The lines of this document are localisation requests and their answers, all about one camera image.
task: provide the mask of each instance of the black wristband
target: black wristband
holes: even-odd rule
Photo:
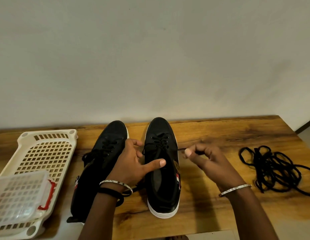
[[[113,196],[116,199],[119,199],[116,203],[116,207],[120,206],[124,202],[124,196],[120,193],[117,192],[116,190],[110,189],[110,188],[98,188],[98,193],[103,193],[103,194],[108,194],[110,196]]]

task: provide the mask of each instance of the wooden table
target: wooden table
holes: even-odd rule
[[[172,121],[170,124],[179,148],[197,142],[218,145],[248,183],[253,183],[256,172],[239,160],[238,151],[242,147],[267,145],[273,151],[285,153],[294,163],[310,167],[310,149],[279,116]],[[147,125],[147,122],[126,124],[130,138],[143,140]],[[44,223],[46,231],[40,238],[74,239],[82,228],[80,223],[66,223],[71,215],[74,181],[83,170],[82,155],[90,151],[105,125],[72,128],[78,131],[77,147],[53,214]],[[0,130],[0,172],[17,149],[18,136],[29,130],[39,129]],[[236,228],[232,207],[226,198],[217,196],[217,186],[186,159],[180,159],[180,170],[182,190],[177,214],[170,219],[156,218],[147,208],[145,190],[136,192],[116,209],[113,239],[147,239]],[[300,187],[310,192],[310,172],[303,169],[301,172]],[[261,194],[255,187],[252,189],[273,223],[281,219],[310,219],[310,197],[295,190]]]

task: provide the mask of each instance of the black shoe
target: black shoe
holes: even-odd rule
[[[129,138],[122,121],[111,122],[98,137],[91,152],[83,155],[84,170],[75,182],[70,212],[67,222],[85,222],[99,188],[113,169]]]
[[[176,214],[181,192],[178,172],[177,141],[169,123],[155,118],[149,124],[145,136],[145,164],[164,158],[166,165],[146,174],[148,208],[158,218],[170,218]]]

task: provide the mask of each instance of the tiled floor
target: tiled floor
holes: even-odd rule
[[[310,127],[298,135],[310,148]],[[310,240],[309,221],[286,221],[277,224],[275,230],[280,240]],[[188,235],[189,240],[240,240],[237,230]]]

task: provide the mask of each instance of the laced shoelace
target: laced shoelace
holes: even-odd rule
[[[261,148],[267,149],[267,152],[262,154]],[[248,151],[253,155],[253,163],[248,163],[244,160],[242,153]],[[304,165],[294,164],[293,161],[281,152],[272,152],[272,150],[265,145],[258,148],[254,148],[254,151],[248,147],[243,147],[239,150],[239,158],[242,163],[253,166],[256,169],[256,187],[264,193],[266,190],[272,190],[275,192],[288,192],[291,189],[295,189],[298,192],[310,196],[310,193],[305,192],[298,188],[298,184],[301,182],[302,174],[297,167],[304,168],[310,171],[309,167]],[[284,189],[274,188],[275,183],[279,183],[284,186]]]
[[[118,141],[103,141],[103,146],[101,149],[94,149],[91,152],[85,153],[82,157],[84,162],[84,167],[93,161],[95,158],[105,158],[108,157],[110,153],[112,153],[113,149],[115,148],[114,145],[118,144]]]
[[[169,139],[169,133],[161,133],[158,136],[152,136],[151,138],[152,138],[153,142],[149,142],[149,143],[146,143],[144,145],[144,149],[142,152],[143,155],[145,155],[145,147],[147,145],[154,145],[155,146],[154,150],[156,150],[156,151],[158,149],[165,150],[165,149],[169,148],[169,145],[167,142],[167,139]]]

